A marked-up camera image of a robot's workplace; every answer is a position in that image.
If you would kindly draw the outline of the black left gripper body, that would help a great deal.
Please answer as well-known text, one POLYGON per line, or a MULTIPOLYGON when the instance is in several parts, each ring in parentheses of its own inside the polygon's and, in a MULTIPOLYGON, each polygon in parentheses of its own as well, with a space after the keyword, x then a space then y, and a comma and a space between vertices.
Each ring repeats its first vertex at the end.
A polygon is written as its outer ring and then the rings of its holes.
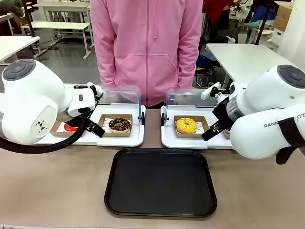
POLYGON ((83 107, 76 110, 72 110, 68 113, 72 119, 68 121, 68 125, 71 127, 80 126, 81 122, 92 113, 92 109, 89 107, 83 107))

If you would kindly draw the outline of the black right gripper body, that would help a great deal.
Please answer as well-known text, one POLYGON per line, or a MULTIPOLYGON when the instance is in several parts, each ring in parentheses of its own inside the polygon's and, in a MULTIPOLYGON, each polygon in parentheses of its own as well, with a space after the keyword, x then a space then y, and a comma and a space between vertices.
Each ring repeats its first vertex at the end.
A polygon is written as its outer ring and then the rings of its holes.
POLYGON ((229 117, 227 112, 228 102, 229 97, 227 96, 222 101, 218 102, 217 106, 214 108, 213 114, 218 121, 212 125, 213 131, 231 130, 234 121, 229 117))

